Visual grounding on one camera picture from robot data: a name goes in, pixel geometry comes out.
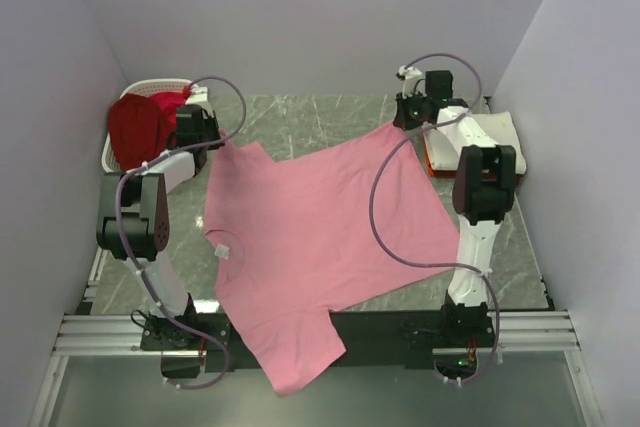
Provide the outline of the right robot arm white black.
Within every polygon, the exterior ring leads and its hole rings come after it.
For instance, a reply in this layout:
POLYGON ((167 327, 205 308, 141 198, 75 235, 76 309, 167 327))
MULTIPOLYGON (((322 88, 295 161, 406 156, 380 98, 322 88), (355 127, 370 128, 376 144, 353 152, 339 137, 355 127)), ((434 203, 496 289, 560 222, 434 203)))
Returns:
POLYGON ((430 124, 458 156, 452 190, 459 218, 459 246, 453 278, 441 308, 439 331, 450 341, 471 341, 492 332, 488 317, 493 245, 516 187, 516 150, 485 132, 462 101, 453 98, 453 75, 402 66, 393 124, 410 130, 430 124))

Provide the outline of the pink t-shirt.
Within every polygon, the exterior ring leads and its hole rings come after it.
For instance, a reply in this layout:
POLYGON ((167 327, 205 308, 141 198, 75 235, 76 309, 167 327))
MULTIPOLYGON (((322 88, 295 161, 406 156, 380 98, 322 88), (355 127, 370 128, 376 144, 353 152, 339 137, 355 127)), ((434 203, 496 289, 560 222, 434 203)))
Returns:
POLYGON ((259 143, 225 145, 204 233, 219 257, 218 302, 280 396, 344 354, 332 312, 442 273, 459 242, 391 124, 288 161, 259 143))

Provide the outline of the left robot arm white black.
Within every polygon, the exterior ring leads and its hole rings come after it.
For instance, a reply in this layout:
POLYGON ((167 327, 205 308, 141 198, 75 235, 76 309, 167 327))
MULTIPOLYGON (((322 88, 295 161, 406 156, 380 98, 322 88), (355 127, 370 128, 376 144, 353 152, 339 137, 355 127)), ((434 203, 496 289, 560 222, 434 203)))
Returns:
POLYGON ((193 298, 179 282, 165 252, 170 236, 167 194, 197 176, 207 151, 221 139, 217 119, 197 104, 177 109, 177 130, 160 156, 125 173, 110 172, 100 190, 96 239, 99 247, 125 262, 146 292, 144 332, 162 345, 187 349, 205 332, 193 298))

